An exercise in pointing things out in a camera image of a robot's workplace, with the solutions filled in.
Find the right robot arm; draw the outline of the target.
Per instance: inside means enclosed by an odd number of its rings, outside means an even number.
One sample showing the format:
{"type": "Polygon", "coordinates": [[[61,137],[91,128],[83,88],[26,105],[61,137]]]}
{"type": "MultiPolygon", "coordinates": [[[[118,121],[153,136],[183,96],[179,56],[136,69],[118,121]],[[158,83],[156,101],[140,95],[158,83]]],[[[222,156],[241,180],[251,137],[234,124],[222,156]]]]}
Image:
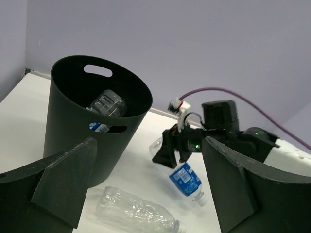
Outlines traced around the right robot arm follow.
{"type": "Polygon", "coordinates": [[[175,169],[193,153],[201,153],[203,139],[209,136],[266,165],[293,174],[311,175],[310,154],[258,127],[240,131],[234,101],[211,101],[201,106],[201,127],[192,128],[187,120],[192,114],[190,105],[181,100],[170,103],[169,111],[177,116],[177,123],[164,130],[162,136],[149,146],[154,163],[175,169]]]}

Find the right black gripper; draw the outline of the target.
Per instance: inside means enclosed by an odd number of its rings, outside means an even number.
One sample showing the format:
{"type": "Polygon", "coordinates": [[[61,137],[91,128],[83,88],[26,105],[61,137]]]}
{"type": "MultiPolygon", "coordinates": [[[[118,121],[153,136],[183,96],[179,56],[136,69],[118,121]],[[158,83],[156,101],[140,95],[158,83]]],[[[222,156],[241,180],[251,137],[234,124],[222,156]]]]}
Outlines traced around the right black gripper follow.
{"type": "Polygon", "coordinates": [[[179,162],[185,163],[191,153],[202,151],[202,141],[205,137],[205,130],[202,128],[184,127],[179,131],[176,127],[172,130],[165,130],[162,136],[152,143],[152,162],[176,168],[177,161],[174,150],[179,152],[179,162]]]}

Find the blue label clear bottle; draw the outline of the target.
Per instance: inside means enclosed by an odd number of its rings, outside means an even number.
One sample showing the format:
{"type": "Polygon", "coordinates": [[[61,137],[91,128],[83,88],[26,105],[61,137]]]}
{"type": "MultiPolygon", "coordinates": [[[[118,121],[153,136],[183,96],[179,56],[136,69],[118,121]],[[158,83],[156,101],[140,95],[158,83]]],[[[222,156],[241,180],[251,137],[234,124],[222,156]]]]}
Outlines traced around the blue label clear bottle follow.
{"type": "Polygon", "coordinates": [[[171,166],[170,159],[158,156],[165,149],[163,138],[158,138],[149,146],[152,162],[165,174],[184,196],[191,198],[200,206],[207,204],[207,197],[202,190],[202,181],[187,162],[181,162],[180,152],[173,150],[176,165],[171,166]]]}

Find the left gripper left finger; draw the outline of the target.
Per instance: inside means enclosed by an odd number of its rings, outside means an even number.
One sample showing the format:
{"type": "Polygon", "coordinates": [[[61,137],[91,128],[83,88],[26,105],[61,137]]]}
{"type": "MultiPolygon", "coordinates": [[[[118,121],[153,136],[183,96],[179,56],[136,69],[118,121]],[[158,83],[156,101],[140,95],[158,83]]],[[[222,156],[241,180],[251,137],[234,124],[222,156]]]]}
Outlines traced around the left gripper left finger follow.
{"type": "Polygon", "coordinates": [[[2,233],[71,233],[78,227],[97,155],[89,137],[0,175],[2,233]]]}

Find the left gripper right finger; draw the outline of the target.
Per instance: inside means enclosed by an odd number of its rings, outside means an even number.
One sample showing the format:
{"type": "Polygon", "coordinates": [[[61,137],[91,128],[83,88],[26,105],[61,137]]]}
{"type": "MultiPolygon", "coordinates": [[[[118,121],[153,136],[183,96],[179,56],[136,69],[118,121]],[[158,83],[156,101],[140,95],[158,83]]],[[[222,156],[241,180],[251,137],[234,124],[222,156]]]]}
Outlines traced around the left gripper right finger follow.
{"type": "Polygon", "coordinates": [[[202,155],[223,233],[308,233],[311,180],[206,137],[202,155]]]}

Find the green label clear bottle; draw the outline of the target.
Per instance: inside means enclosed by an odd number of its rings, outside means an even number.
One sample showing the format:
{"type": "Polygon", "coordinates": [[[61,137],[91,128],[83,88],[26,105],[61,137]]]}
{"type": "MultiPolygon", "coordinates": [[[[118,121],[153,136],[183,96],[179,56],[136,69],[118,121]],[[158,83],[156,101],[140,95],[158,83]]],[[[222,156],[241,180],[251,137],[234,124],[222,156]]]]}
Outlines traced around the green label clear bottle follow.
{"type": "MultiPolygon", "coordinates": [[[[123,117],[127,112],[127,104],[118,94],[108,89],[101,93],[86,109],[108,117],[123,117]]],[[[99,122],[89,124],[89,129],[98,133],[107,133],[111,127],[112,125],[99,122]]]]}

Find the clear plastic bottle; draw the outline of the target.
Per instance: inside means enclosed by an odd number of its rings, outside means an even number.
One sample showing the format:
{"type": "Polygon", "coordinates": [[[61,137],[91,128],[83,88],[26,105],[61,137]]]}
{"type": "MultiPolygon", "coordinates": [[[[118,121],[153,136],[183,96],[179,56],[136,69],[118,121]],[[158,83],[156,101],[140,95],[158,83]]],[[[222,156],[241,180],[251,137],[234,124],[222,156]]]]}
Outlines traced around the clear plastic bottle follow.
{"type": "Polygon", "coordinates": [[[165,207],[107,186],[95,212],[104,224],[127,233],[185,233],[185,225],[165,207]]]}

